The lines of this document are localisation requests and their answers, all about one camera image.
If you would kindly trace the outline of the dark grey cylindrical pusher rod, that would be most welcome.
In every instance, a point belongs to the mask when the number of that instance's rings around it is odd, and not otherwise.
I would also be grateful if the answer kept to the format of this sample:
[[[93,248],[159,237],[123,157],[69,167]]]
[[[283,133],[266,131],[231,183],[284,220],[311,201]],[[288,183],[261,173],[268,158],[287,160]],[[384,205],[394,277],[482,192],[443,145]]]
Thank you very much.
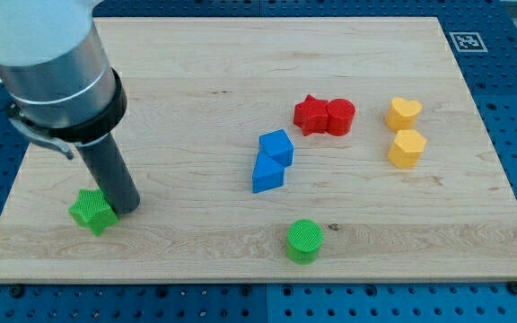
[[[111,133],[75,147],[114,212],[134,212],[140,196]]]

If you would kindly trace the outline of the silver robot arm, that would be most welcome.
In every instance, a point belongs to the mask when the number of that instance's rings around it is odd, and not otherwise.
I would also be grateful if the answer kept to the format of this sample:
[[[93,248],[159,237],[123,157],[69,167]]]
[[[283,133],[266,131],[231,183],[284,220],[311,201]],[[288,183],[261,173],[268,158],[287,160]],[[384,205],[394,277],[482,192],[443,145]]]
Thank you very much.
[[[140,196],[111,132],[127,96],[92,18],[101,0],[0,0],[0,80],[12,125],[32,143],[83,157],[108,203],[129,214]]]

